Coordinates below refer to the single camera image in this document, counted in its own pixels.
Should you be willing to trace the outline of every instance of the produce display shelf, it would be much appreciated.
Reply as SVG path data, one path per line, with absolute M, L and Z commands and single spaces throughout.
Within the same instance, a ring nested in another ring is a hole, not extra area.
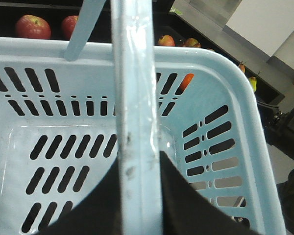
M 31 14 L 42 17 L 50 24 L 51 39 L 64 40 L 61 32 L 61 22 L 68 15 L 78 15 L 81 5 L 81 1 L 63 2 L 53 0 L 52 4 L 47 4 L 47 1 L 38 1 L 36 2 L 38 4 L 28 4 L 28 2 L 26 0 L 0 2 L 0 37 L 15 37 L 15 23 L 17 20 L 25 14 Z M 181 40 L 193 37 L 201 43 L 202 48 L 213 49 L 237 65 L 240 62 L 175 13 L 154 11 L 153 21 L 155 44 L 161 35 L 166 34 L 171 35 L 177 45 Z M 110 9 L 109 4 L 106 3 L 89 38 L 89 42 L 111 43 L 111 41 Z M 245 69 L 245 74 L 247 77 L 256 76 L 248 67 Z M 285 97 L 261 77 L 257 79 L 255 95 L 257 100 L 271 105 L 279 104 Z

